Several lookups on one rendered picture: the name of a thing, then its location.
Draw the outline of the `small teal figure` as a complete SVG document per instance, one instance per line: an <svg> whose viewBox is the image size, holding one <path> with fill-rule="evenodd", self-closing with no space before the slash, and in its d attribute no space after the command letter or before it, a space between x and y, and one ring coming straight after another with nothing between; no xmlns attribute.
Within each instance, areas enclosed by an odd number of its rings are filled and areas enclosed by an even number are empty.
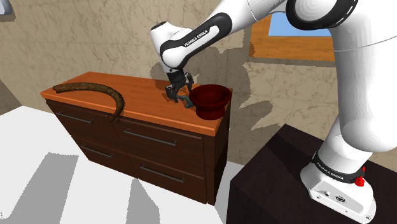
<svg viewBox="0 0 397 224"><path fill-rule="evenodd" d="M188 96L188 95L178 95L177 98L180 99L180 100L182 100L182 101L186 101L186 104L185 104L185 108L186 108L186 109L191 108L191 107L194 107L194 104L193 104L192 101L189 99L189 96Z"/></svg>

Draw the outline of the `dark red bowl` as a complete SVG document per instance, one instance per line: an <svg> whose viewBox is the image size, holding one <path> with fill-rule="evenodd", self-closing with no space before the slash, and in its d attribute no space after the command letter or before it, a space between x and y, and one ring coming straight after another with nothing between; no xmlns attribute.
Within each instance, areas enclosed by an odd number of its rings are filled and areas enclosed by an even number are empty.
<svg viewBox="0 0 397 224"><path fill-rule="evenodd" d="M189 99L196 107L196 114L203 120L217 120L225 114L225 106L232 98L232 91L221 85L208 84L192 89Z"/></svg>

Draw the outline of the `wooden chest of drawers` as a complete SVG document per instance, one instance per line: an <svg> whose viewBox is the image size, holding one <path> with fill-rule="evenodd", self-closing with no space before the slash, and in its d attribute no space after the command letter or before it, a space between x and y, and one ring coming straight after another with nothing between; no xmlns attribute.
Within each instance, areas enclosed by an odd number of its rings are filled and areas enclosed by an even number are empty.
<svg viewBox="0 0 397 224"><path fill-rule="evenodd" d="M229 115L199 118L193 108L169 100L167 82L87 72L77 82L99 83L122 94L114 121L112 97L91 91L41 95L92 162L204 204L214 204L226 165Z"/></svg>

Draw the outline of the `brown curved horn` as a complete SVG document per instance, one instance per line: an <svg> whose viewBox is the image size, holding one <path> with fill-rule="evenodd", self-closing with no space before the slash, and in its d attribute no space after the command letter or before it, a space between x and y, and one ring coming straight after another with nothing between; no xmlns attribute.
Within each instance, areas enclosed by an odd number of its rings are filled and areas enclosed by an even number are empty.
<svg viewBox="0 0 397 224"><path fill-rule="evenodd" d="M64 84L55 85L52 87L52 89L57 94L64 92L73 92L73 91L94 91L112 97L113 100L115 101L116 109L113 114L108 115L108 120L110 123L112 123L114 120L116 120L119 117L125 106L125 100L121 93L119 93L117 90L109 86L98 83L87 83L87 82L64 83Z"/></svg>

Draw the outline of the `wooden framed window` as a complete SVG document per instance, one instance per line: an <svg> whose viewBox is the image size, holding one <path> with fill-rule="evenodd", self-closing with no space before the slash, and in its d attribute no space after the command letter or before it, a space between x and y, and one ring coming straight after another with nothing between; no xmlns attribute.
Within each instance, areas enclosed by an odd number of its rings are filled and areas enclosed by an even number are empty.
<svg viewBox="0 0 397 224"><path fill-rule="evenodd" d="M331 62L335 60L332 39L327 30L295 29L282 12L269 15L252 25L249 56Z"/></svg>

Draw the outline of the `dark robot stand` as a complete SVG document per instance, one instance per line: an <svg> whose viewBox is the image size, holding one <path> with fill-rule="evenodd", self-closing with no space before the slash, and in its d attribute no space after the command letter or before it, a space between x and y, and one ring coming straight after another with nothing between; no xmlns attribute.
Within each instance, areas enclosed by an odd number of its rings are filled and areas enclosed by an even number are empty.
<svg viewBox="0 0 397 224"><path fill-rule="evenodd" d="M397 172L349 146L282 126L231 180L226 224L397 224Z"/></svg>

